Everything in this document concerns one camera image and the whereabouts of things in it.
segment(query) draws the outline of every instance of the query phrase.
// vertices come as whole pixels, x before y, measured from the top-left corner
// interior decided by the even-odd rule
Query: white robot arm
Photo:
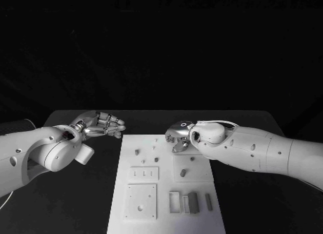
[[[43,127],[0,136],[0,197],[29,184],[45,172],[58,172],[75,159],[86,164],[94,149],[82,144],[102,135],[121,138],[124,121],[89,111],[69,125]]]
[[[323,143],[288,139],[228,121],[180,121],[166,132],[166,140],[174,138],[173,153],[192,143],[206,158],[249,172],[291,176],[323,191]]]

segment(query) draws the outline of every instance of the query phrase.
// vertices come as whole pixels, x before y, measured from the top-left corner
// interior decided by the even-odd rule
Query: black background
[[[265,110],[323,142],[323,5],[0,6],[0,123],[53,110]]]

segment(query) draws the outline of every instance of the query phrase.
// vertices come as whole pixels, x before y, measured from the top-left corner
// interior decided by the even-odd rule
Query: white platform
[[[114,199],[111,216],[108,223],[108,234],[225,234],[225,226],[222,221],[222,215],[219,210],[218,196],[215,192],[213,182],[176,182],[174,180],[174,164],[171,148],[176,143],[167,143],[164,135],[124,135],[121,154],[117,169],[117,181],[114,189]],[[195,148],[189,148],[187,151],[176,154],[193,155],[193,157],[202,157],[199,151]],[[197,163],[197,168],[202,168],[200,160],[193,161]],[[130,168],[131,167],[159,167],[159,181],[131,181]],[[156,217],[127,219],[127,209],[131,205],[128,201],[127,187],[130,184],[150,184],[156,185]],[[170,192],[179,192],[180,194],[180,213],[170,213]],[[183,196],[190,192],[197,193],[200,212],[197,214],[186,214],[183,210]],[[210,195],[213,210],[208,210],[206,206],[206,193]],[[134,215],[140,215],[144,200],[137,201],[133,207],[137,206],[137,212]]]

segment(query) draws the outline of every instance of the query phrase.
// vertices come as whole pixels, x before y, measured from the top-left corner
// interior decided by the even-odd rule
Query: table
[[[55,111],[45,126],[69,124],[85,111]],[[124,134],[164,134],[179,120],[228,120],[282,136],[264,111],[101,111],[125,121]],[[95,149],[86,165],[72,161],[14,191],[0,210],[0,233],[107,233],[121,139],[102,136],[85,144]],[[228,234],[323,233],[318,190],[284,175],[246,172],[216,160],[210,166]]]

